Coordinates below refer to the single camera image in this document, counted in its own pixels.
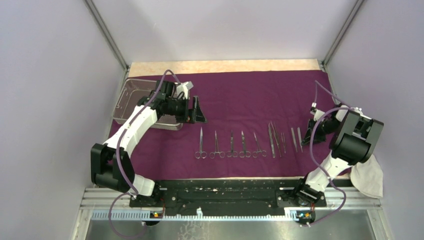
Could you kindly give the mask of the thin scalpel handle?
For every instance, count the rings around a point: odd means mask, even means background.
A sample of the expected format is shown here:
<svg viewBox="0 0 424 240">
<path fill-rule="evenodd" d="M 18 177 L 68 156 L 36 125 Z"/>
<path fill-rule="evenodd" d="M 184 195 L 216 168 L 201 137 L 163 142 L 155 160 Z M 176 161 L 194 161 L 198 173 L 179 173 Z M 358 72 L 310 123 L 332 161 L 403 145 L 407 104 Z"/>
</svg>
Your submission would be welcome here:
<svg viewBox="0 0 424 240">
<path fill-rule="evenodd" d="M 290 130 L 291 130 L 291 135 L 292 135 L 292 140 L 293 140 L 293 146 L 294 146 L 295 152 L 297 153 L 298 147 L 297 147 L 297 140 L 296 140 L 295 131 L 294 131 L 293 127 L 291 127 Z"/>
</svg>

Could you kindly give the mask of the short metal tweezers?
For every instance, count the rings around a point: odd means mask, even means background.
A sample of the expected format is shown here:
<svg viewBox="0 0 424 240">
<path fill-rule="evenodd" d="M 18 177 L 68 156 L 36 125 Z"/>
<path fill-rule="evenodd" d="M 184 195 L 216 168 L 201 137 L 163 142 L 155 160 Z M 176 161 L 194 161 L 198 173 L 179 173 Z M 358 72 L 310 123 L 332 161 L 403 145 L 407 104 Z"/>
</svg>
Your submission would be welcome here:
<svg viewBox="0 0 424 240">
<path fill-rule="evenodd" d="M 286 150 L 285 134 L 282 132 L 280 135 L 281 135 L 281 142 L 282 142 L 283 152 L 286 154 L 287 150 Z"/>
</svg>

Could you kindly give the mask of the surgical forceps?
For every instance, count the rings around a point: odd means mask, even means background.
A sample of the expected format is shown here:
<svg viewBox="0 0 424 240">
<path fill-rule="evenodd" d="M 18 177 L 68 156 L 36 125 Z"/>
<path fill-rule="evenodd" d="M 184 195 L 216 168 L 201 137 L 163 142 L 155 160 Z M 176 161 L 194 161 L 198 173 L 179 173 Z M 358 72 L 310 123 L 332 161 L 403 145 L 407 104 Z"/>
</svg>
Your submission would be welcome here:
<svg viewBox="0 0 424 240">
<path fill-rule="evenodd" d="M 199 131 L 199 149 L 194 153 L 196 159 L 205 159 L 207 157 L 207 152 L 203 150 L 203 128 L 200 128 Z"/>
</svg>

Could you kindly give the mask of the metal spatula handle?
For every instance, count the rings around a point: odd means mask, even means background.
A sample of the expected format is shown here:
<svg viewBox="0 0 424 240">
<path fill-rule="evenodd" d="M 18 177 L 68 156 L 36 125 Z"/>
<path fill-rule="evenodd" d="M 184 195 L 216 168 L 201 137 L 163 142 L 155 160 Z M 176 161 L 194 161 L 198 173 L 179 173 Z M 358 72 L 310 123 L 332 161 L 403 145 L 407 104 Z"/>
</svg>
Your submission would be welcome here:
<svg viewBox="0 0 424 240">
<path fill-rule="evenodd" d="M 272 135 L 273 134 L 272 134 L 271 123 L 268 123 L 268 136 L 269 136 L 269 141 L 270 141 L 271 154 L 272 154 L 272 158 L 276 158 L 274 140 L 273 140 L 273 136 Z"/>
</svg>

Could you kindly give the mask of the surgical clamp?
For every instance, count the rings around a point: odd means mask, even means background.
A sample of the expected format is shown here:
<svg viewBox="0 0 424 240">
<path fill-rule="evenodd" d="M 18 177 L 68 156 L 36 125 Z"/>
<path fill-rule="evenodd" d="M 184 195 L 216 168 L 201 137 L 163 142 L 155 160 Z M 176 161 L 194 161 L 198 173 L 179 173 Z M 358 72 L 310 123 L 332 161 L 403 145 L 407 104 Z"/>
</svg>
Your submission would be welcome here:
<svg viewBox="0 0 424 240">
<path fill-rule="evenodd" d="M 209 157 L 211 159 L 225 157 L 225 153 L 219 148 L 218 134 L 216 130 L 214 131 L 214 150 L 209 153 Z"/>
</svg>

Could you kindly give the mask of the small metal scissors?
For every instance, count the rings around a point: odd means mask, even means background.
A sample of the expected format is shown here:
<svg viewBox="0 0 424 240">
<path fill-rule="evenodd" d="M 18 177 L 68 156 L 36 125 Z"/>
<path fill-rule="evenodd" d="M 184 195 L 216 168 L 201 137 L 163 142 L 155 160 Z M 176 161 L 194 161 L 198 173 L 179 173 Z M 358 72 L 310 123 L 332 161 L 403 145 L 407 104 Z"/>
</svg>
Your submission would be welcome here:
<svg viewBox="0 0 424 240">
<path fill-rule="evenodd" d="M 235 148 L 234 148 L 234 132 L 232 130 L 230 132 L 230 149 L 226 153 L 226 156 L 228 158 L 236 158 L 238 156 L 238 153 L 237 151 L 235 151 Z"/>
</svg>

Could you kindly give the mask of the small curved hemostat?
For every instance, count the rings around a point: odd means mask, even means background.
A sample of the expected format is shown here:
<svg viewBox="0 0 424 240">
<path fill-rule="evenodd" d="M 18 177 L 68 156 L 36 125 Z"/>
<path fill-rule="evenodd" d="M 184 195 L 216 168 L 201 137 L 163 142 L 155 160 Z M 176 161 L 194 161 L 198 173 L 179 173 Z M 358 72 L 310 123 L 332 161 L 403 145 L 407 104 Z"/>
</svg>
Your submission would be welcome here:
<svg viewBox="0 0 424 240">
<path fill-rule="evenodd" d="M 254 158 L 258 158 L 258 157 L 266 157 L 267 156 L 267 152 L 265 150 L 262 150 L 258 137 L 256 135 L 256 133 L 253 133 L 254 139 L 255 139 L 255 144 L 256 144 L 256 151 L 252 152 L 252 156 Z"/>
</svg>

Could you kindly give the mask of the maroon wrap cloth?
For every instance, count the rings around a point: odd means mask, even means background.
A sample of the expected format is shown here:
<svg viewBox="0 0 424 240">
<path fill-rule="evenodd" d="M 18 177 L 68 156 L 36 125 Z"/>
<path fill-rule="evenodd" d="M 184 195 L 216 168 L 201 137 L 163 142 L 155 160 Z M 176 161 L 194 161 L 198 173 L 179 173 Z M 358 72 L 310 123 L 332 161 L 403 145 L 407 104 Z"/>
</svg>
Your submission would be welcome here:
<svg viewBox="0 0 424 240">
<path fill-rule="evenodd" d="M 313 101 L 322 111 L 334 107 L 327 93 L 331 87 L 328 75 L 320 70 L 254 71 L 180 74 L 178 78 L 191 81 L 191 96 L 199 97 L 200 108 L 207 123 L 184 124 L 180 130 L 150 128 L 131 155 L 136 174 L 152 180 L 177 180 L 229 177 L 302 177 L 316 168 L 329 154 L 328 142 L 313 148 L 295 151 L 291 128 L 304 133 L 312 117 Z M 280 142 L 281 155 L 272 130 L 275 158 L 272 157 L 268 124 L 274 122 Z M 196 159 L 200 128 L 203 130 L 205 159 Z M 210 158 L 217 132 L 219 150 L 224 158 Z M 237 157 L 227 157 L 230 134 L 233 131 Z M 241 131 L 251 157 L 241 158 Z M 266 157 L 253 157 L 256 151 L 254 132 Z M 281 133 L 284 133 L 284 153 Z"/>
</svg>

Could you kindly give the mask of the surgical scissors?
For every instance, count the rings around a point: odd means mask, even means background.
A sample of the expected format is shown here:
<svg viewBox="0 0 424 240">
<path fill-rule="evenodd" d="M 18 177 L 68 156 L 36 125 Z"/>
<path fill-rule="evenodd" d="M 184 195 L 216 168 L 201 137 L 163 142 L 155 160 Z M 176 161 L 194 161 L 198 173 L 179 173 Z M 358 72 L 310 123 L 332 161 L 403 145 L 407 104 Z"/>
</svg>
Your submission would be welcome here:
<svg viewBox="0 0 424 240">
<path fill-rule="evenodd" d="M 240 158 L 250 158 L 252 156 L 252 153 L 248 151 L 247 145 L 246 145 L 246 138 L 244 131 L 241 131 L 241 144 L 242 144 L 242 150 L 239 152 Z"/>
</svg>

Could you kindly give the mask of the metal mesh instrument tray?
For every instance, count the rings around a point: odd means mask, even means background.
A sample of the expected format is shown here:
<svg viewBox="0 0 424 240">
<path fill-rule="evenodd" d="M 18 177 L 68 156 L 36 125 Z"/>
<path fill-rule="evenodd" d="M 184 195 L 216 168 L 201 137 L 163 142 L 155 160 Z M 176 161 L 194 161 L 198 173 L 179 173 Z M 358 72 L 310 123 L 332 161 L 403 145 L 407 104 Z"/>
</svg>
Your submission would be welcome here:
<svg viewBox="0 0 424 240">
<path fill-rule="evenodd" d="M 120 125 L 123 125 L 132 115 L 138 101 L 148 96 L 151 91 L 156 89 L 156 82 L 159 79 L 138 79 L 128 78 L 123 85 L 120 96 L 116 103 L 112 118 Z M 182 123 L 177 123 L 174 116 L 163 115 L 154 125 L 155 129 L 163 129 L 169 131 L 178 131 L 183 127 Z"/>
</svg>

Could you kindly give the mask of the long metal tweezers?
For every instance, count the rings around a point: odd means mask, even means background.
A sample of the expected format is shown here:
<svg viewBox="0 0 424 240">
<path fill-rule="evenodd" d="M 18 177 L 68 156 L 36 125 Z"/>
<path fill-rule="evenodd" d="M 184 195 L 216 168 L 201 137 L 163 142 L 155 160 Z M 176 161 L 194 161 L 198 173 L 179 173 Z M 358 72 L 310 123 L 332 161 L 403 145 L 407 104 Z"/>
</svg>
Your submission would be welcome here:
<svg viewBox="0 0 424 240">
<path fill-rule="evenodd" d="M 273 136 L 274 136 L 274 138 L 275 138 L 275 143 L 276 143 L 276 145 L 277 145 L 277 149 L 278 149 L 278 153 L 279 153 L 279 156 L 280 157 L 282 157 L 282 152 L 281 152 L 281 145 L 280 145 L 280 140 L 279 140 L 279 138 L 278 138 L 278 132 L 277 132 L 277 130 L 276 130 L 276 125 L 275 125 L 275 123 L 274 122 L 272 122 L 271 121 L 271 128 L 272 128 L 272 132 L 273 132 Z"/>
</svg>

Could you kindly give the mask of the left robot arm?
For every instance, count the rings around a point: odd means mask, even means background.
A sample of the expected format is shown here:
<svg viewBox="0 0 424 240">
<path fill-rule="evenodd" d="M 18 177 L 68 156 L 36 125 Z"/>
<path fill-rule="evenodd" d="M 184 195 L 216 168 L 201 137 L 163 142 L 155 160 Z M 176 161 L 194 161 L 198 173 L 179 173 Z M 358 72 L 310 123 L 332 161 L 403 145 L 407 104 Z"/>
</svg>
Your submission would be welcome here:
<svg viewBox="0 0 424 240">
<path fill-rule="evenodd" d="M 142 96 L 130 117 L 104 143 L 90 150 L 90 178 L 93 184 L 121 193 L 141 196 L 149 207 L 160 202 L 155 182 L 135 173 L 131 155 L 142 137 L 162 116 L 173 116 L 177 123 L 205 123 L 198 96 L 190 97 L 191 81 L 156 82 L 155 89 Z"/>
</svg>

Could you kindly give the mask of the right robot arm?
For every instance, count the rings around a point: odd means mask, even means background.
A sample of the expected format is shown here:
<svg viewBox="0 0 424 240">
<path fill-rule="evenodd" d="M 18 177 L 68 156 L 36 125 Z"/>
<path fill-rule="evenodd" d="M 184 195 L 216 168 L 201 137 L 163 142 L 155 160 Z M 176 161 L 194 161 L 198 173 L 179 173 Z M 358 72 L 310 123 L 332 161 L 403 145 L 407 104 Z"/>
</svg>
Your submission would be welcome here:
<svg viewBox="0 0 424 240">
<path fill-rule="evenodd" d="M 310 112 L 313 118 L 308 121 L 301 144 L 312 147 L 324 142 L 327 135 L 333 136 L 327 157 L 315 170 L 301 178 L 292 192 L 293 200 L 299 206 L 318 203 L 325 197 L 330 181 L 344 170 L 368 161 L 384 128 L 383 122 L 364 115 L 360 108 L 341 103 L 326 112 L 313 103 Z"/>
</svg>

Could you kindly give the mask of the white crumpled cloth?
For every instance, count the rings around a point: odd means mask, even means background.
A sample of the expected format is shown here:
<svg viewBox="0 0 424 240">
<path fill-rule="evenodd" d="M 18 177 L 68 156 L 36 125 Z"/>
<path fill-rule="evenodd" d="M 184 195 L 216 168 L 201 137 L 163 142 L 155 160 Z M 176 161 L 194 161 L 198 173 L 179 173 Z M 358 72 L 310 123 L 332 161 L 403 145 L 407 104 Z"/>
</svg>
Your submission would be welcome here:
<svg viewBox="0 0 424 240">
<path fill-rule="evenodd" d="M 384 173 L 374 154 L 365 162 L 351 168 L 352 185 L 363 195 L 374 199 L 384 197 Z"/>
</svg>

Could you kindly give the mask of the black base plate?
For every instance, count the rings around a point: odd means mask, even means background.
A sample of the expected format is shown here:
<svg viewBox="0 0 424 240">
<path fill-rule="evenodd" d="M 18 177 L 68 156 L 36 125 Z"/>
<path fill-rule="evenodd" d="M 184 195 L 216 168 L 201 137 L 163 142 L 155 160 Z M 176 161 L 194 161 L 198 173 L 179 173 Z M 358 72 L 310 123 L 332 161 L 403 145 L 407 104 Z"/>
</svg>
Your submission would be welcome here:
<svg viewBox="0 0 424 240">
<path fill-rule="evenodd" d="M 165 216 L 283 216 L 285 208 L 326 207 L 322 192 L 307 189 L 301 179 L 199 179 L 156 181 L 152 196 L 137 196 L 131 208 L 161 208 Z"/>
</svg>

